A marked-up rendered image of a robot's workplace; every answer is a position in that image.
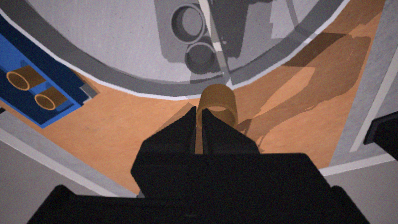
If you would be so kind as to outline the grey metal bushing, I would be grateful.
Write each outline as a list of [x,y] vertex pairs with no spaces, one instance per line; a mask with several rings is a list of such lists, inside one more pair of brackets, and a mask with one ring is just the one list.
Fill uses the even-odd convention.
[[[201,16],[202,19],[202,27],[200,32],[194,36],[194,37],[186,37],[184,35],[182,35],[178,28],[177,28],[177,16],[180,13],[180,11],[182,11],[185,8],[194,8]],[[173,35],[173,37],[180,43],[182,44],[186,44],[186,45],[190,45],[190,44],[194,44],[197,41],[200,40],[200,38],[203,36],[204,31],[205,31],[205,18],[203,13],[201,12],[201,10],[195,6],[194,4],[191,3],[182,3],[177,5],[173,11],[170,14],[170,18],[169,18],[169,28],[171,31],[171,34]]]
[[[210,59],[209,59],[207,62],[202,63],[202,64],[199,64],[199,63],[194,62],[194,61],[190,58],[190,55],[189,55],[189,52],[188,52],[188,51],[190,51],[190,49],[191,49],[192,47],[196,46],[196,45],[205,45],[205,46],[208,46],[208,47],[214,52],[214,54],[213,54],[213,52],[212,52],[211,57],[210,57]],[[187,55],[187,52],[188,52],[188,55]],[[202,74],[206,74],[206,73],[210,72],[210,71],[214,68],[214,66],[215,66],[215,64],[216,64],[216,60],[217,60],[217,56],[216,56],[216,52],[215,52],[215,50],[214,50],[214,48],[213,48],[213,45],[212,45],[212,43],[211,43],[208,39],[206,39],[206,38],[201,37],[199,41],[197,41],[197,42],[194,43],[194,44],[190,44],[190,45],[188,45],[188,47],[187,47],[187,50],[186,50],[186,53],[185,53],[185,63],[186,63],[187,68],[188,68],[191,72],[193,72],[193,73],[195,73],[195,74],[202,75]]]

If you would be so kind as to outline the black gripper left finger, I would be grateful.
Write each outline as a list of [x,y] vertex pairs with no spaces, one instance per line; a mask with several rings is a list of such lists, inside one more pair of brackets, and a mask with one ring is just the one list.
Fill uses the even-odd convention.
[[141,144],[138,154],[142,152],[183,152],[184,154],[195,154],[195,143],[196,106],[193,106],[183,117],[145,139]]

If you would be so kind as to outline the bronze bushing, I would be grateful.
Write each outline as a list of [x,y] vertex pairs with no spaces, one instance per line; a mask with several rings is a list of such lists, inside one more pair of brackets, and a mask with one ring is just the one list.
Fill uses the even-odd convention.
[[47,110],[54,110],[66,100],[68,99],[53,86],[35,95],[35,101]]
[[[219,106],[224,107],[226,110],[213,111],[209,107]],[[197,113],[196,113],[196,124],[202,131],[202,110],[208,109],[215,117],[225,122],[234,129],[238,124],[237,107],[234,92],[226,85],[213,84],[206,87],[199,101]],[[229,110],[230,111],[229,111]],[[234,115],[233,115],[233,114]]]
[[[21,78],[20,75],[23,78]],[[8,72],[7,79],[13,86],[21,90],[29,90],[46,81],[30,65]]]

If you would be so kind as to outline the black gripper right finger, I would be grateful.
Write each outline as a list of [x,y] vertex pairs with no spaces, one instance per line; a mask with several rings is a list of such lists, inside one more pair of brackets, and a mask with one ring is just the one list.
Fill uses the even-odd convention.
[[260,154],[255,141],[215,117],[207,108],[202,110],[202,143],[203,154]]

